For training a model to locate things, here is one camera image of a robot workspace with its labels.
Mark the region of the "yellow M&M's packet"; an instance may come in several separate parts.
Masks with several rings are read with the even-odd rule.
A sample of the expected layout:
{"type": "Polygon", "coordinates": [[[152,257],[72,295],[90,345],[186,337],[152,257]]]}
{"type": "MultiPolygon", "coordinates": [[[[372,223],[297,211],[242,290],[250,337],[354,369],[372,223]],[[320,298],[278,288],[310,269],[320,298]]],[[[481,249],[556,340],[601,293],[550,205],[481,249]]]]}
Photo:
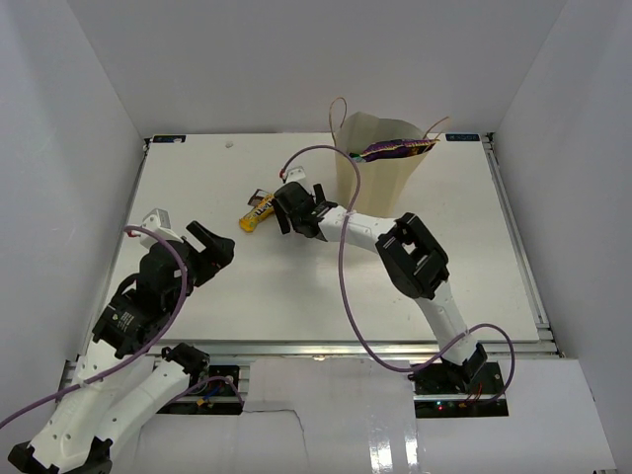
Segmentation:
{"type": "Polygon", "coordinates": [[[275,213],[273,198],[274,196],[271,194],[259,206],[252,207],[249,212],[239,219],[239,227],[245,232],[252,233],[261,222],[275,213]]]}

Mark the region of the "dark purple nut snack bag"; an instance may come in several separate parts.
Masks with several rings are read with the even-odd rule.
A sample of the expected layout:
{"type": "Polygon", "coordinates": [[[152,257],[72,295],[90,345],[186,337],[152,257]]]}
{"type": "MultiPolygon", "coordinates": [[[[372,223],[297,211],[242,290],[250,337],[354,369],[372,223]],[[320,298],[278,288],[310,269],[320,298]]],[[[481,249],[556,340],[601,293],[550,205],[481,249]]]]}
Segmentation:
{"type": "Polygon", "coordinates": [[[357,162],[373,162],[384,159],[409,158],[431,151],[437,144],[436,139],[396,139],[373,143],[363,151],[363,160],[357,162]]]}

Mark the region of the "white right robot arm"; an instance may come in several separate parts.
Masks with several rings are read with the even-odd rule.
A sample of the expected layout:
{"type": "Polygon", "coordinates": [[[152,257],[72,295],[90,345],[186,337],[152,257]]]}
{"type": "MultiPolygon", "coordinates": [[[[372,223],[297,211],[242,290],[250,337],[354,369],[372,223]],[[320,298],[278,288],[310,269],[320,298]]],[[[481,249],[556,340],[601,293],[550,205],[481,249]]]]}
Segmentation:
{"type": "Polygon", "coordinates": [[[394,287],[426,317],[447,385],[466,394],[480,384],[487,354],[471,335],[453,297],[448,256],[419,216],[406,212],[394,219],[356,213],[326,200],[321,186],[310,194],[297,182],[288,182],[275,192],[273,208],[283,234],[293,231],[339,245],[341,294],[346,293],[345,246],[376,254],[394,287]]]}

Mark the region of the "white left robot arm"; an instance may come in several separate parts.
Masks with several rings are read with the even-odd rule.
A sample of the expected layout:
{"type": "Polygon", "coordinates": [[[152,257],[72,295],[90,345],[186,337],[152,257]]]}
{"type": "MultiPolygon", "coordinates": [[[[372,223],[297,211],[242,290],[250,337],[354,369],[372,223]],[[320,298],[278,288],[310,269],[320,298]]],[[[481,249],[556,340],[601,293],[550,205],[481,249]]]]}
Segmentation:
{"type": "Polygon", "coordinates": [[[201,243],[200,250],[156,215],[125,226],[125,233],[147,252],[105,306],[71,384],[7,419],[13,422],[45,403],[56,404],[32,439],[12,447],[8,461],[20,472],[109,473],[123,446],[158,411],[206,387],[207,354],[180,343],[163,350],[159,366],[123,398],[118,396],[186,299],[232,263],[233,240],[197,221],[187,229],[201,243]]]}

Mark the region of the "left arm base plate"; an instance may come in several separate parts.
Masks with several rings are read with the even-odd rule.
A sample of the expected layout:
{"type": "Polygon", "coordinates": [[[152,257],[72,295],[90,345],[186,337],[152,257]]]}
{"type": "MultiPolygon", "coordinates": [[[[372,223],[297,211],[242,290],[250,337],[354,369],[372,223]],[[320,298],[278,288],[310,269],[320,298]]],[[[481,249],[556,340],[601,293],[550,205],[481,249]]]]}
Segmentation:
{"type": "Polygon", "coordinates": [[[211,365],[201,373],[195,383],[175,395],[169,404],[189,396],[198,396],[202,401],[208,401],[214,396],[221,396],[224,392],[234,397],[240,405],[244,404],[239,391],[239,368],[236,365],[211,365]]]}

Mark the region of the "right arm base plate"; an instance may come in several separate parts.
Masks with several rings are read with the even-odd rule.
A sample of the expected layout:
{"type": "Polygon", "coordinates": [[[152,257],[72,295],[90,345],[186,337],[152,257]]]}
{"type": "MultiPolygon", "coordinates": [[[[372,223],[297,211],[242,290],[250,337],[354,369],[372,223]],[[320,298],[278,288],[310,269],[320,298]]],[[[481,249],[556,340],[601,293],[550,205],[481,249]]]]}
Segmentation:
{"type": "Polygon", "coordinates": [[[438,363],[411,380],[418,420],[504,418],[510,414],[505,395],[490,402],[504,386],[497,362],[486,362],[466,389],[458,388],[438,363]]]}

